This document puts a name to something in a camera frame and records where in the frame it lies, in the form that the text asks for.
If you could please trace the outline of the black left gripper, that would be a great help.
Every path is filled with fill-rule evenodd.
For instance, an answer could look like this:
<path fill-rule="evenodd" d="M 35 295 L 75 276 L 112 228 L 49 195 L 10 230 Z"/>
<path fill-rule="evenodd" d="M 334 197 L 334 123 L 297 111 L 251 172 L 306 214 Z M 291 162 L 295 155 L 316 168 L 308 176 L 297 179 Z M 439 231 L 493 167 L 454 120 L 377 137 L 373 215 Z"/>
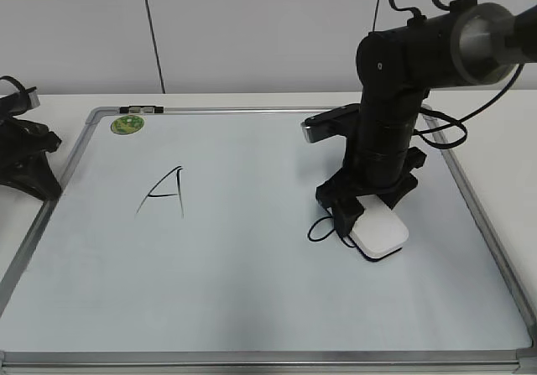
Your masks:
<path fill-rule="evenodd" d="M 47 160 L 61 139 L 37 122 L 9 117 L 1 124 L 1 185 L 20 190 L 41 201 L 54 201 L 62 193 Z"/>

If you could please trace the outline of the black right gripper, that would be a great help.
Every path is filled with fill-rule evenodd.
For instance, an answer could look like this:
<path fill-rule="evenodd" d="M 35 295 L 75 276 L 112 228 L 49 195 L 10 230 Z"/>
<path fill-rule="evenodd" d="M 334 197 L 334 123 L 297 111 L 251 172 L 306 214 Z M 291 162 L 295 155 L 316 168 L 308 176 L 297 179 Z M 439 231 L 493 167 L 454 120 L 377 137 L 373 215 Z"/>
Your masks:
<path fill-rule="evenodd" d="M 425 164 L 426 155 L 417 147 L 411 147 L 403 160 L 401 172 L 390 185 L 374 185 L 351 172 L 350 169 L 339 169 L 330 179 L 319 185 L 315 198 L 323 208 L 330 209 L 334 218 L 334 227 L 339 237 L 347 237 L 357 219 L 365 208 L 357 199 L 359 196 L 376 195 L 392 210 L 408 193 L 418 185 L 417 178 L 412 174 Z"/>

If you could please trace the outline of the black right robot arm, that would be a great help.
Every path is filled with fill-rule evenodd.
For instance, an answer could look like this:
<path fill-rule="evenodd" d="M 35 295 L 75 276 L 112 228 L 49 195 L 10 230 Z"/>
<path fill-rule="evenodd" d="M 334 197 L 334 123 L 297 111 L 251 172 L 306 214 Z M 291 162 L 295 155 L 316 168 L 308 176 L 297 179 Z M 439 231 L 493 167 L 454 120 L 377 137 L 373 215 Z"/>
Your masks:
<path fill-rule="evenodd" d="M 433 89 L 492 85 L 536 60 L 536 11 L 512 14 L 496 3 L 456 0 L 447 13 L 414 11 L 396 29 L 373 31 L 357 48 L 360 102 L 303 121 L 308 141 L 346 140 L 341 168 L 315 197 L 347 237 L 375 195 L 389 207 L 418 184 L 425 154 L 411 145 L 423 100 Z"/>

